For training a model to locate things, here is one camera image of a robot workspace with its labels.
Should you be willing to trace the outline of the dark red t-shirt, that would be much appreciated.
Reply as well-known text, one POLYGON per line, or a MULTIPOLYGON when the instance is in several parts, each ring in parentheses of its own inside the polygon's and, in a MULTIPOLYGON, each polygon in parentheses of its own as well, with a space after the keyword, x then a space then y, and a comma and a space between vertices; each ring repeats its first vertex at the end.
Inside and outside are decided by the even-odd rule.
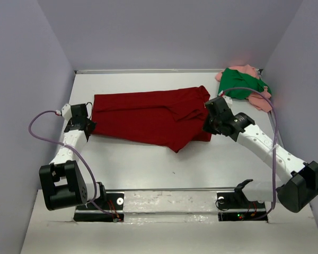
POLYGON ((96 94, 94 134, 153 144, 179 152, 191 141, 209 142, 203 131, 210 94, 204 86, 154 92, 96 94))

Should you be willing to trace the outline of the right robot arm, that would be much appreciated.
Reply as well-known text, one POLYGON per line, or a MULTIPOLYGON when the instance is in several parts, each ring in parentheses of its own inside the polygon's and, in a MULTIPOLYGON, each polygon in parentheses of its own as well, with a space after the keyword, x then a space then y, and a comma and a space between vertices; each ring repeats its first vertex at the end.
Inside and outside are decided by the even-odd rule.
POLYGON ((300 212, 318 196, 318 163, 295 157, 265 134, 245 113, 233 114, 224 97, 205 103, 208 111, 203 130, 223 135, 255 154, 272 170, 271 182, 247 179, 234 189, 238 203, 280 203, 293 213, 300 212))

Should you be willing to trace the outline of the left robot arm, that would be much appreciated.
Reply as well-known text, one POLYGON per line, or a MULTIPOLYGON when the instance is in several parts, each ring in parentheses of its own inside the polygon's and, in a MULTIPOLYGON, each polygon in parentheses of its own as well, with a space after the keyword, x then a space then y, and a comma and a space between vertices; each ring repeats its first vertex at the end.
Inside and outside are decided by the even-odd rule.
POLYGON ((39 169, 39 178, 46 208, 50 211, 76 207, 94 201, 106 202, 104 185, 97 182, 93 172, 81 156, 95 129, 87 104, 63 106, 56 112, 66 121, 62 142, 54 159, 39 169))

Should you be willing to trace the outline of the green t-shirt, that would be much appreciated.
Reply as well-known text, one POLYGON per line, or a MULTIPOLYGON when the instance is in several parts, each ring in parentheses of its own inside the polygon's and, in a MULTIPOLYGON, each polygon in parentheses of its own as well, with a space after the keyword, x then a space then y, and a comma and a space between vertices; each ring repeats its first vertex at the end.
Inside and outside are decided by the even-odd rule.
POLYGON ((245 87, 259 93, 268 92, 272 95, 270 87, 259 77, 253 77, 249 74, 242 73, 238 70, 226 68, 220 77, 218 93, 225 91, 225 95, 234 99, 247 99, 252 91, 247 89, 229 90, 235 87, 245 87))

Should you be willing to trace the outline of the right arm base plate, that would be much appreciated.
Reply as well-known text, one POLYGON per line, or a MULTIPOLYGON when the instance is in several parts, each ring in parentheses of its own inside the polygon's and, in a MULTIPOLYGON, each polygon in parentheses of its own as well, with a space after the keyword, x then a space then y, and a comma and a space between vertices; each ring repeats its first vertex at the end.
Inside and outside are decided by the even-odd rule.
POLYGON ((266 206, 258 201, 248 201, 237 192, 219 192, 215 201, 220 222, 267 221, 266 206))

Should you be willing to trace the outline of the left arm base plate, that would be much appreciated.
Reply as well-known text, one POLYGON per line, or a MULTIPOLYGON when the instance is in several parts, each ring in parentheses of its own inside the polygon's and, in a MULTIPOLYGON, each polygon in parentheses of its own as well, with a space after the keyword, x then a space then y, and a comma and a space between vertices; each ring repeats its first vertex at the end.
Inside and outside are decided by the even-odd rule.
POLYGON ((76 222, 122 222, 124 220, 124 192, 107 192, 107 199, 97 198, 95 204, 77 206, 74 212, 76 222))

